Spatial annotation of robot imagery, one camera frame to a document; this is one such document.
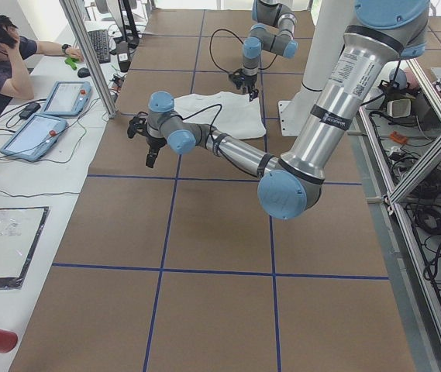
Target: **blue tablet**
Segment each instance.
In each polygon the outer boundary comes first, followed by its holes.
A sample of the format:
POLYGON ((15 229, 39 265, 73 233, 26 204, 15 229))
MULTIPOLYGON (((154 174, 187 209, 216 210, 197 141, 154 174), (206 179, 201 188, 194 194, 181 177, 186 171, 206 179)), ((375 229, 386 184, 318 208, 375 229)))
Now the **blue tablet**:
POLYGON ((87 81, 57 81, 41 112, 54 116, 77 116, 88 103, 91 85, 87 81))
POLYGON ((0 153, 28 161, 38 160, 65 132, 67 120, 34 114, 10 137, 0 153))

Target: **white desk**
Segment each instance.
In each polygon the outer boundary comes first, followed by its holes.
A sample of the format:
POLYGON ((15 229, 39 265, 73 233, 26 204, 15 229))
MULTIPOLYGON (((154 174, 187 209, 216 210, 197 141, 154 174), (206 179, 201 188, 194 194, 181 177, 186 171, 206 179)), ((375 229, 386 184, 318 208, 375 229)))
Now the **white desk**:
MULTIPOLYGON (((91 22, 88 29, 106 28, 108 24, 107 22, 91 22)), ((69 27, 57 39, 60 43, 72 43, 73 40, 74 37, 69 27)), ((118 66, 114 56, 112 56, 111 63, 101 65, 103 74, 108 79, 115 73, 112 64, 118 66)), ((73 71, 67 66, 63 57, 44 57, 31 73, 31 78, 37 99, 46 98, 56 81, 80 80, 77 71, 73 71)), ((90 77, 84 80, 91 82, 90 77)), ((98 92, 93 89, 90 101, 97 97, 98 92)), ((5 110, 16 107, 21 103, 23 102, 13 100, 12 104, 5 110)), ((81 124, 87 132, 77 146, 73 158, 66 164, 55 164, 46 161, 32 164, 23 160, 0 160, 0 190, 13 195, 61 193, 65 191, 79 192, 86 178, 88 166, 95 155, 105 130, 107 117, 102 103, 97 102, 81 120, 81 124)), ((0 128, 5 127, 6 119, 0 120, 0 128)), ((58 161, 67 160, 83 134, 84 129, 75 124, 59 138, 44 158, 58 161)), ((0 147, 6 142, 9 135, 0 132, 0 147)), ((0 354, 0 372, 7 371, 15 357, 77 199, 77 195, 10 198, 0 194, 0 208, 50 207, 45 227, 41 233, 22 288, 0 291, 0 329, 11 330, 19 336, 19 343, 13 351, 0 354)))

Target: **white paper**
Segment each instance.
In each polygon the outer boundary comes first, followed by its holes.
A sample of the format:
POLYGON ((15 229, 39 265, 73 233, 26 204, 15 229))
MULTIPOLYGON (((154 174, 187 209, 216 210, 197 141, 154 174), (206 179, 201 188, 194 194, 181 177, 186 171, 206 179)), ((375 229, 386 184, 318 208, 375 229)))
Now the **white paper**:
MULTIPOLYGON (((221 91, 216 95, 185 95, 176 98, 174 102, 175 111, 182 117, 219 103, 222 105, 222 111, 213 124, 218 130, 238 140, 259 138, 265 135, 266 129, 261 121, 258 98, 250 102, 248 95, 221 91)), ((211 124, 218 110, 218 107, 211 108, 190 118, 187 122, 211 124)))
POLYGON ((35 119, 20 132, 17 137, 8 145, 6 150, 13 153, 34 153, 39 145, 50 135, 50 130, 58 123, 56 119, 36 116, 35 119))
POLYGON ((44 208, 0 209, 0 277, 19 277, 44 208))
POLYGON ((83 84, 60 83, 53 94, 46 112, 71 112, 81 93, 83 84))

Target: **keyboard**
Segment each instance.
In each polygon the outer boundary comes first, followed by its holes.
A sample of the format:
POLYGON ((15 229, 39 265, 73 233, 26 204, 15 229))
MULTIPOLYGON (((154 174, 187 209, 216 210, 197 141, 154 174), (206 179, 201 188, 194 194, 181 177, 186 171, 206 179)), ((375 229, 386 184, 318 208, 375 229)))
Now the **keyboard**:
POLYGON ((96 56, 100 64, 110 61, 109 35, 106 29, 88 31, 89 39, 95 48, 96 56))

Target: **computer mouse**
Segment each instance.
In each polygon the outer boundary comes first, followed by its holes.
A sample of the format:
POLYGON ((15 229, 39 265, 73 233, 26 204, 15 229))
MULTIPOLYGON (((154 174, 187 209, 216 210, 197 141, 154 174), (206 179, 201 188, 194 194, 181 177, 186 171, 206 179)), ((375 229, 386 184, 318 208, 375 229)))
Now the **computer mouse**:
POLYGON ((82 67, 78 71, 78 77, 80 77, 80 78, 86 78, 89 75, 90 75, 89 69, 86 67, 82 67))

